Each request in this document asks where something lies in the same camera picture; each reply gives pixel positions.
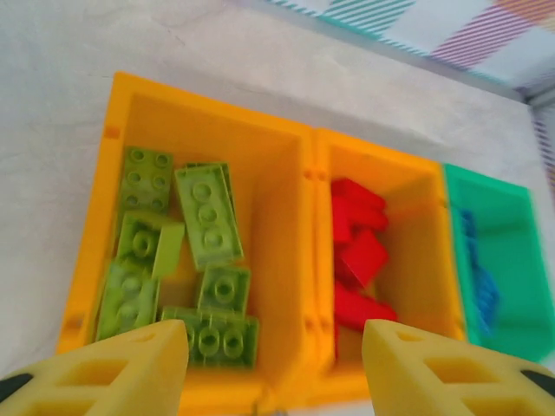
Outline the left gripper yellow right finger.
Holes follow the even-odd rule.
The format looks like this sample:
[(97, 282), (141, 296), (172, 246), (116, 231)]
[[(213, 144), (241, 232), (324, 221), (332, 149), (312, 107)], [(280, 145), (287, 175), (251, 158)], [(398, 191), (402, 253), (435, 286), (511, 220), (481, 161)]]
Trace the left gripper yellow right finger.
[(362, 362), (375, 416), (555, 416), (546, 367), (399, 322), (366, 321)]

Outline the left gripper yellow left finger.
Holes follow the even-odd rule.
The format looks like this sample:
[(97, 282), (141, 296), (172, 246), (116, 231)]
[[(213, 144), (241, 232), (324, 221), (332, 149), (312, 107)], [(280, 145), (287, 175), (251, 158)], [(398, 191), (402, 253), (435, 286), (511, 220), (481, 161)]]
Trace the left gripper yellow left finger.
[(0, 416), (176, 416), (186, 347), (169, 320), (38, 361), (0, 379)]

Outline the blue lego brick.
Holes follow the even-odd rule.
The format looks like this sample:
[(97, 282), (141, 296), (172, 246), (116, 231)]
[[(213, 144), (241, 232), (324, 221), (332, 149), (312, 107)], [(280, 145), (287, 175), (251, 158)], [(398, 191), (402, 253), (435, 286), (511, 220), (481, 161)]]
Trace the blue lego brick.
[(460, 210), (460, 221), (462, 224), (463, 234), (469, 245), (476, 245), (477, 231), (474, 214), (469, 210)]
[(490, 335), (500, 304), (500, 292), (491, 272), (479, 263), (472, 264), (472, 277), (478, 327), (482, 334)]

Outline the small green lego brick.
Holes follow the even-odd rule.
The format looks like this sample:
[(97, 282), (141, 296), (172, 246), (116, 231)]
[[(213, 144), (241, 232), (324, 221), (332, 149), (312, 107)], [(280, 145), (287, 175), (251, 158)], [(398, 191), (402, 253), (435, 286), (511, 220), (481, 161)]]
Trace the small green lego brick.
[(245, 315), (251, 272), (238, 266), (208, 266), (200, 280), (197, 309)]

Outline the small red lego brick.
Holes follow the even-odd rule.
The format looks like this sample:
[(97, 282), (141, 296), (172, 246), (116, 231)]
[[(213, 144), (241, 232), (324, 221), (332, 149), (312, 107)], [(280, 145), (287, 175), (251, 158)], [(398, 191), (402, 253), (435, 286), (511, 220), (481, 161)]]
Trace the small red lego brick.
[(389, 254), (375, 233), (362, 230), (335, 254), (335, 276), (344, 285), (363, 289), (389, 260)]

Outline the orange plastic bin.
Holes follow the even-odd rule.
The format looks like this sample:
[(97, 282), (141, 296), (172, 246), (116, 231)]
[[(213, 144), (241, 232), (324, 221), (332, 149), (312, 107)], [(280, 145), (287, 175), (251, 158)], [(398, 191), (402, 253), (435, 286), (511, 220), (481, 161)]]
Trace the orange plastic bin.
[(93, 340), (114, 224), (124, 150), (171, 153), (181, 166), (220, 160), (231, 170), (245, 264), (248, 311), (260, 323), (253, 370), (188, 370), (180, 416), (266, 413), (294, 406), (310, 378), (316, 344), (308, 126), (211, 100), (135, 75), (115, 74), (88, 215), (62, 329), (60, 353)]
[(323, 128), (315, 129), (313, 143), (319, 352), (302, 406), (369, 398), (362, 337), (346, 330), (341, 347), (334, 343), (333, 179), (352, 179), (387, 202), (389, 226), (380, 241), (389, 260), (370, 291), (406, 325), (460, 341), (467, 338), (442, 165)]

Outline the green plastic bin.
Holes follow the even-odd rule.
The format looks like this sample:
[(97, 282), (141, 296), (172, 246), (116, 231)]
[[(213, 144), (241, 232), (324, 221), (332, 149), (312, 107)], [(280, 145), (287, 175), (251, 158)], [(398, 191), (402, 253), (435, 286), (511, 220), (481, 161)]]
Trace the green plastic bin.
[[(444, 173), (468, 340), (542, 361), (555, 349), (555, 308), (530, 192), (454, 165), (446, 164)], [(464, 209), (474, 214), (476, 245), (469, 245), (463, 234), (460, 210)], [(490, 335), (478, 327), (473, 263), (489, 270), (499, 289)]]

